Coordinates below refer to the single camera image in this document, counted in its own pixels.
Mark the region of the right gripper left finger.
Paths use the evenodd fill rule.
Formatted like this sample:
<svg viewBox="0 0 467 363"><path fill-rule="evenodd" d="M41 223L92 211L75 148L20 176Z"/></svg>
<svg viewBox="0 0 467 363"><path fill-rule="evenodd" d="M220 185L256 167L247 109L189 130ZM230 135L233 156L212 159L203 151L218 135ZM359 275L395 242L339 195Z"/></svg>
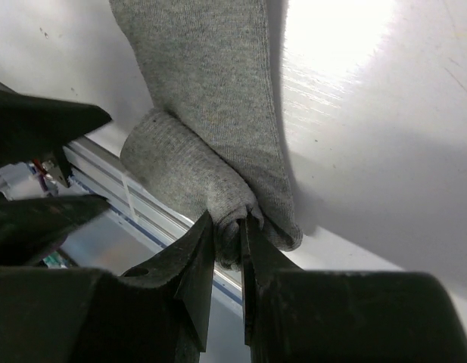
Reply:
<svg viewBox="0 0 467 363"><path fill-rule="evenodd" d="M0 267L0 362L197 362L213 267L208 213L121 276Z"/></svg>

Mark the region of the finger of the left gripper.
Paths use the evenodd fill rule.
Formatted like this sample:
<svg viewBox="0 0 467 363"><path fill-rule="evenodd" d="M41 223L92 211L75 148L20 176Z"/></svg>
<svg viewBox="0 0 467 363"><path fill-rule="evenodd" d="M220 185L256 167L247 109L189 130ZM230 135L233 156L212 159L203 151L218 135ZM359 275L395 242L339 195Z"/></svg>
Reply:
<svg viewBox="0 0 467 363"><path fill-rule="evenodd" d="M110 207L96 194L6 200L0 193L0 266L37 264Z"/></svg>

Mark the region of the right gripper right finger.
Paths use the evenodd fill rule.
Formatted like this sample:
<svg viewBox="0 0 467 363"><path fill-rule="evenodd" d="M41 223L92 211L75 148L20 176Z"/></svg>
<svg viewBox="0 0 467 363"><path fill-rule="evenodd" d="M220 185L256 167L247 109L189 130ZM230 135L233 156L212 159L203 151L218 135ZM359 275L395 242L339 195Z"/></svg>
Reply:
<svg viewBox="0 0 467 363"><path fill-rule="evenodd" d="M467 362L442 284L421 272L307 271L241 223L244 341L254 362Z"/></svg>

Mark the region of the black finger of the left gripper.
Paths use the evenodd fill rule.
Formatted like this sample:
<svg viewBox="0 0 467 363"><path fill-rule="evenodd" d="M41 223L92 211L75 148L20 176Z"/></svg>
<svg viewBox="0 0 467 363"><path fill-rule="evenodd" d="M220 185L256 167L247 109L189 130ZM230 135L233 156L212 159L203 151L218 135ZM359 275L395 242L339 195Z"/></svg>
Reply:
<svg viewBox="0 0 467 363"><path fill-rule="evenodd" d="M110 121L96 105L23 95L0 82L0 168L40 157Z"/></svg>

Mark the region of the grey sock with black stripes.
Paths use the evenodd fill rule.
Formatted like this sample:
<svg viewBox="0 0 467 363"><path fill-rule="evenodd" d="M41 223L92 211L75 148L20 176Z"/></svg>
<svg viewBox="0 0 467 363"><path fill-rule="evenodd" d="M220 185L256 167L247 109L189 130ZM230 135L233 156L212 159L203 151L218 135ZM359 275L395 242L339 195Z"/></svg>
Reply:
<svg viewBox="0 0 467 363"><path fill-rule="evenodd" d="M303 234L279 140L263 1L112 1L153 101L120 161L161 203L213 221L216 260L240 259L252 216L291 251Z"/></svg>

